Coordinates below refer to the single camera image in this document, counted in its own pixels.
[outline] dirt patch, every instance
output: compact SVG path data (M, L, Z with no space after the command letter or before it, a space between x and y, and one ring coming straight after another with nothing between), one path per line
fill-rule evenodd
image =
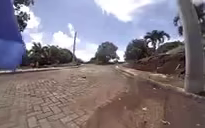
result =
M129 91L98 108L84 128L205 128L205 100L129 81Z
M128 67L149 72L162 74L184 74L185 56L179 54L159 54L139 60L136 64L129 64Z

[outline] blue object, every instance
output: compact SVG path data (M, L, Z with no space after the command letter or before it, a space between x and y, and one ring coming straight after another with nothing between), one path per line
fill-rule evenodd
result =
M0 69L15 69L25 53L11 0L0 0Z

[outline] cloud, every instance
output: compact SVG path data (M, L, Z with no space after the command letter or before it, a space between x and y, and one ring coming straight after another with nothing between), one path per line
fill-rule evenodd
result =
M94 0L104 13L113 14L123 22L132 21L140 8L159 1L163 0Z
M124 55L125 55L125 52L122 51L122 50L117 50L117 54L119 56L119 61L123 62L124 61Z
M31 42L37 42L37 43L43 42L43 32L30 33L30 37L32 38Z
M71 23L67 25L69 33L63 33L62 31L55 32L53 34L52 45L57 45L62 48L72 49L74 42L75 29Z
M21 11L27 12L30 15L30 20L27 22L26 29L38 29L41 19L37 16L35 16L34 12L30 10L27 6L22 6Z
M40 31L41 19L29 7L22 6L21 11L30 14L30 20L27 21L27 27L22 33L26 48L30 50L33 42L43 43L44 33Z
M98 45L94 43L85 43L85 48L76 51L76 56L81 58L83 61L89 61L95 56Z
M32 48L33 44L32 43L26 43L26 49L30 50Z

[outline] brick paved road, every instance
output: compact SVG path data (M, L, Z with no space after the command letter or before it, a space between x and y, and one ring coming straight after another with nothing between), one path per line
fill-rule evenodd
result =
M125 85L112 66L0 76L0 128L80 128Z

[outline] white post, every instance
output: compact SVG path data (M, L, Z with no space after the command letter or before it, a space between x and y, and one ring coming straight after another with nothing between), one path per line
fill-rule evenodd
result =
M178 0L185 38L185 90L199 93L204 83L204 51L198 16L191 0Z

